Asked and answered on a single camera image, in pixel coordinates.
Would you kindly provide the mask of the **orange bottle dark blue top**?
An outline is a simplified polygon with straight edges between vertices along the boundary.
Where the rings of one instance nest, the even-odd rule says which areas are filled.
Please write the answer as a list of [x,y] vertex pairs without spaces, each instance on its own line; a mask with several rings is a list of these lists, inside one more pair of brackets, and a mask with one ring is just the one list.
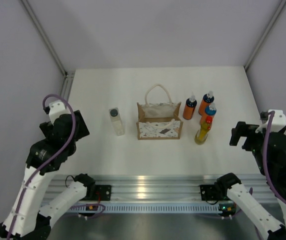
[[192,92],[191,96],[185,101],[185,106],[182,115],[185,120],[192,119],[196,106],[197,106],[197,100],[194,93]]

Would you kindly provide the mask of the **orange bottle light blue top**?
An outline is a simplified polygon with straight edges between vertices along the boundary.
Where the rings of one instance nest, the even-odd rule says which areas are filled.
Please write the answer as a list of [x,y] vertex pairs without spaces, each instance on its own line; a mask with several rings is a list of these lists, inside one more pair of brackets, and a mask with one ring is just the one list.
[[201,125],[206,120],[207,117],[211,117],[213,119],[216,113],[217,113],[216,104],[213,102],[204,109],[199,124]]

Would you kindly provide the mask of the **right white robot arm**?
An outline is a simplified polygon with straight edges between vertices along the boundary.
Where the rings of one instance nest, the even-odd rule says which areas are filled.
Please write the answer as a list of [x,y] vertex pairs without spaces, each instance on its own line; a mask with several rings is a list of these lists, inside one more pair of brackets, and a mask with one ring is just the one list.
[[231,130],[230,146],[241,137],[242,149],[251,152],[260,173],[277,199],[284,222],[273,217],[242,184],[234,173],[219,177],[214,183],[216,194],[230,199],[251,220],[263,240],[286,240],[286,116],[282,110],[269,109],[260,114],[261,125],[239,121]]

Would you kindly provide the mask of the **clear bottle grey cap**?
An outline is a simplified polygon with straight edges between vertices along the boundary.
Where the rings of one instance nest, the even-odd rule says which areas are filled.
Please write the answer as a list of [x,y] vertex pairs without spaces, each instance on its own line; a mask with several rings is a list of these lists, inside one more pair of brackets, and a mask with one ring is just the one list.
[[108,110],[110,121],[112,124],[112,127],[116,133],[117,136],[122,136],[125,134],[125,128],[123,126],[123,122],[121,119],[121,115],[119,112],[119,109],[117,107],[111,108]]

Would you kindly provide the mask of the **burlap canvas tote bag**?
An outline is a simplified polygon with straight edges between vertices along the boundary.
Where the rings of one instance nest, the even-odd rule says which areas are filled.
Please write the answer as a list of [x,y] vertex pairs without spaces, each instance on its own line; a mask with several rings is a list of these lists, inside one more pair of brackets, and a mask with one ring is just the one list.
[[[156,87],[160,87],[166,93],[167,102],[148,102],[149,93]],[[169,91],[162,84],[155,84],[150,87],[145,93],[144,101],[144,104],[137,104],[137,139],[179,140],[183,128],[183,121],[179,118],[182,103],[173,102]]]

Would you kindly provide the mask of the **yellow bottle red cap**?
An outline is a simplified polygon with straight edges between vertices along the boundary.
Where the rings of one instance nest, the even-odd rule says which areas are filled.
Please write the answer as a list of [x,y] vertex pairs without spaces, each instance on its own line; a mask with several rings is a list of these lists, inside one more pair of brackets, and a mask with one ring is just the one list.
[[202,145],[207,137],[208,133],[212,128],[213,118],[211,116],[207,116],[203,123],[200,125],[200,129],[197,131],[194,141],[197,145]]

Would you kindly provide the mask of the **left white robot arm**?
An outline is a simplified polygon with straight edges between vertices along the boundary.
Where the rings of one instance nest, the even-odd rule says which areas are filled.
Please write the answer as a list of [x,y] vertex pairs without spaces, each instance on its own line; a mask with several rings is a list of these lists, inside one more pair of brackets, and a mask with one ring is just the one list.
[[43,109],[49,116],[49,121],[39,126],[44,139],[29,150],[17,198],[8,217],[0,223],[2,239],[45,240],[74,204],[96,194],[96,181],[81,173],[55,199],[42,205],[61,165],[76,152],[77,141],[90,134],[81,112],[74,111],[66,100],[57,98]]

